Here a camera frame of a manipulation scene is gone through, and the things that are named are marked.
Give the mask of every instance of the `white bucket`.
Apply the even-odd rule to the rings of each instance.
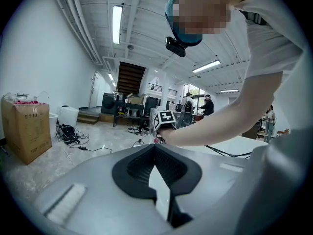
[[[54,138],[56,136],[57,120],[58,120],[58,115],[50,112],[49,113],[49,125],[50,125],[51,138]]]

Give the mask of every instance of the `woman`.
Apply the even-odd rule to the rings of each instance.
[[[273,135],[274,122],[275,112],[273,111],[273,106],[271,105],[268,111],[266,111],[265,134],[267,134],[267,136],[264,136],[264,142],[269,143],[270,138]]]

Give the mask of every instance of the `staircase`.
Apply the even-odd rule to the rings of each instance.
[[[81,112],[78,113],[77,122],[95,124],[98,121],[99,121],[99,114],[81,113]]]
[[[139,94],[140,82],[146,68],[120,62],[116,91],[125,95]]]

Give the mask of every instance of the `white ceiling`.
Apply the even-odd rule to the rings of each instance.
[[[245,76],[249,52],[243,15],[232,11],[232,20],[220,34],[204,35],[203,41],[186,49],[180,58],[165,47],[165,37],[172,36],[165,19],[167,0],[79,0],[88,31],[100,56],[110,61],[114,79],[118,62],[133,62],[147,68],[166,71],[177,77],[177,83],[191,83],[211,93],[239,89]],[[112,42],[112,8],[124,3],[120,44]],[[73,16],[68,15],[75,25]],[[128,50],[127,45],[134,46]],[[214,70],[193,73],[192,70],[219,59]]]

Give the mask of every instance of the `ceiling light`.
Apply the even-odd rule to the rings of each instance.
[[[232,90],[222,90],[221,92],[225,93],[225,92],[238,92],[238,91],[239,91],[238,89],[232,89]]]
[[[221,63],[221,62],[220,62],[219,60],[216,60],[216,61],[211,62],[211,63],[209,63],[209,64],[207,64],[207,65],[204,65],[204,66],[202,66],[202,67],[200,67],[200,68],[197,68],[197,69],[193,70],[192,72],[193,72],[193,73],[197,73],[197,72],[200,72],[200,71],[205,70],[205,69],[207,69],[207,68],[213,67],[213,66],[215,66],[215,65],[219,65],[220,63]]]
[[[115,44],[119,44],[122,12],[123,12],[122,6],[113,7],[112,36],[113,36],[113,43]]]

